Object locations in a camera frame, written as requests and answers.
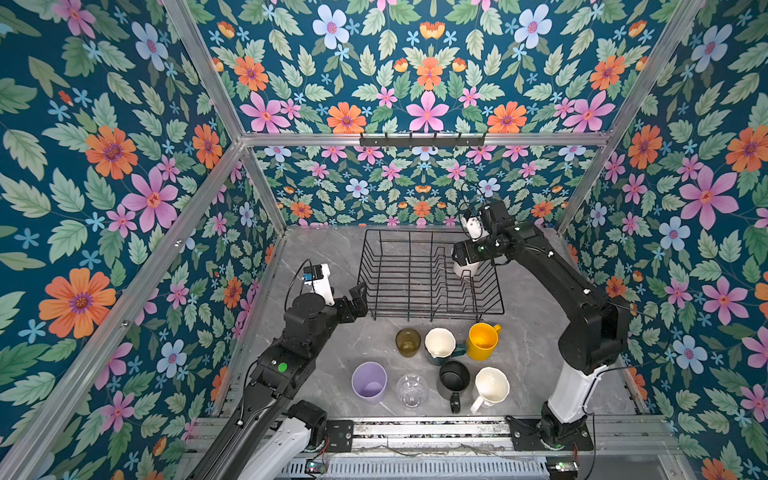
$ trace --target gray marble surface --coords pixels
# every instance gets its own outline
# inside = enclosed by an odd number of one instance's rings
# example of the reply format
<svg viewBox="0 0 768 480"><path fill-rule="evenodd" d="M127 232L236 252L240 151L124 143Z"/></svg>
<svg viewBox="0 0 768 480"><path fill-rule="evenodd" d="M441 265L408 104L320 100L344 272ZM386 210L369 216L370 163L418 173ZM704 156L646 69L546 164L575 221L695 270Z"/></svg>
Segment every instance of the gray marble surface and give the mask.
<svg viewBox="0 0 768 480"><path fill-rule="evenodd" d="M268 304L255 326L251 359L257 358L284 327L283 301L296 268L307 257L314 263L328 263L336 295L346 293L356 283L364 235L365 229L361 227L289 231L285 250L279 258L280 268L263 300ZM556 249L564 253L564 244L554 232L548 231L547 235ZM484 321L502 326L498 347L485 362L476 362L468 356L456 359L467 365L473 379L482 367L494 366L503 371L510 382L508 398L496 406L481 407L478 415L537 415L558 380L563 360L557 341L568 320L554 297L524 267L513 262L497 271L505 313L486 316ZM294 285L289 301L298 293L298 287L298 283ZM430 323L428 319L407 321L381 316L374 321L367 316L340 325L296 399L321 406L330 417L450 415L448 401L436 391L438 367L429 365L421 353L409 359L400 356L395 335L401 328L411 326L422 334L423 341L431 328L441 326L450 329L457 342L463 343L472 324L466 319L436 319ZM381 363L387 371L386 394L377 405L358 399L352 391L355 368L368 361ZM395 389L399 378L410 372L421 374L430 388L427 402L416 409L405 407L397 399ZM462 415L470 414L471 388L462 397ZM634 404L619 372L602 376L589 408L600 414L634 413Z"/></svg>

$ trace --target floral wallpaper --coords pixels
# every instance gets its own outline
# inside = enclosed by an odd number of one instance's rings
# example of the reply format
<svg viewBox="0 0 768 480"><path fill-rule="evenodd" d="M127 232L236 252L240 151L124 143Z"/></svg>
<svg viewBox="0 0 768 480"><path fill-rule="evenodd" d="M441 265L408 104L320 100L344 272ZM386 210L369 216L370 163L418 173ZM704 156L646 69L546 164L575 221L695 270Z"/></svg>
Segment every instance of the floral wallpaper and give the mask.
<svg viewBox="0 0 768 480"><path fill-rule="evenodd" d="M153 0L5 2L0 51L2 457L229 140ZM238 164L37 478L173 478L272 235Z"/></svg>
<svg viewBox="0 0 768 480"><path fill-rule="evenodd" d="M763 478L768 12L708 2L570 229L582 272L636 314L627 361L706 480Z"/></svg>
<svg viewBox="0 0 768 480"><path fill-rule="evenodd" d="M677 4L202 3L193 14L244 125L347 134L607 130Z"/></svg>

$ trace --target mug handle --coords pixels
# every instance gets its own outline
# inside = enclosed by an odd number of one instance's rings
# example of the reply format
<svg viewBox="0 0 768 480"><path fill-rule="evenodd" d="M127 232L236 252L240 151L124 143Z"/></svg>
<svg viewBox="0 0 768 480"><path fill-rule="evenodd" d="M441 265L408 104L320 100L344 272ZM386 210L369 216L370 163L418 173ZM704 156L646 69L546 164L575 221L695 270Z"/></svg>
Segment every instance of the mug handle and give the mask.
<svg viewBox="0 0 768 480"><path fill-rule="evenodd" d="M461 401L458 399L458 392L453 392L451 394L451 413L457 414L462 409Z"/></svg>
<svg viewBox="0 0 768 480"><path fill-rule="evenodd" d="M478 398L475 399L475 403L472 404L472 407L469 408L469 411L472 412L472 414L474 415L475 413L478 412L478 410L480 409L484 401L485 399L479 396Z"/></svg>

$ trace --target mug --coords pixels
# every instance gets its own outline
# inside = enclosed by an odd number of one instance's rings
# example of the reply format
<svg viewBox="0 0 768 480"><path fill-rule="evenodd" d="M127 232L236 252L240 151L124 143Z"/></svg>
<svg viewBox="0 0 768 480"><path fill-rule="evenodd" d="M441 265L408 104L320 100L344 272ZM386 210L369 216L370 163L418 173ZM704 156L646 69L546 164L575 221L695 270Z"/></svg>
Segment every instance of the mug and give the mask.
<svg viewBox="0 0 768 480"><path fill-rule="evenodd" d="M467 338L467 355L473 360L487 360L498 345L498 334L501 325L490 326L487 323L476 323L469 329Z"/></svg>
<svg viewBox="0 0 768 480"><path fill-rule="evenodd" d="M440 396L451 404L451 413L459 413L462 409L459 394L466 390L472 377L463 363L449 360L440 367L437 381L437 391Z"/></svg>
<svg viewBox="0 0 768 480"><path fill-rule="evenodd" d="M424 337L427 362L441 366L452 356L460 356L467 353L463 345L456 345L456 338L448 329L436 328L429 330Z"/></svg>
<svg viewBox="0 0 768 480"><path fill-rule="evenodd" d="M503 402L509 395L509 380L499 369L486 366L475 377L475 403L469 409L472 414L478 412L481 406L493 406Z"/></svg>

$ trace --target black wire dish rack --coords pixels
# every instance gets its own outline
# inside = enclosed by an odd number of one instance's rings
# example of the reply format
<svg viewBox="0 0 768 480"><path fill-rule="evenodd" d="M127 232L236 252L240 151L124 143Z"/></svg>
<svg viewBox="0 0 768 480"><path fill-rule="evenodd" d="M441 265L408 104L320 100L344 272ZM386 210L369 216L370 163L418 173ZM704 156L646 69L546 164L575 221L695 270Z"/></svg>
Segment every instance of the black wire dish rack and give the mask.
<svg viewBox="0 0 768 480"><path fill-rule="evenodd" d="M473 319L504 313L493 262L483 262L474 276L453 272L459 231L369 229L362 246L357 281L368 284L369 310L377 316Z"/></svg>

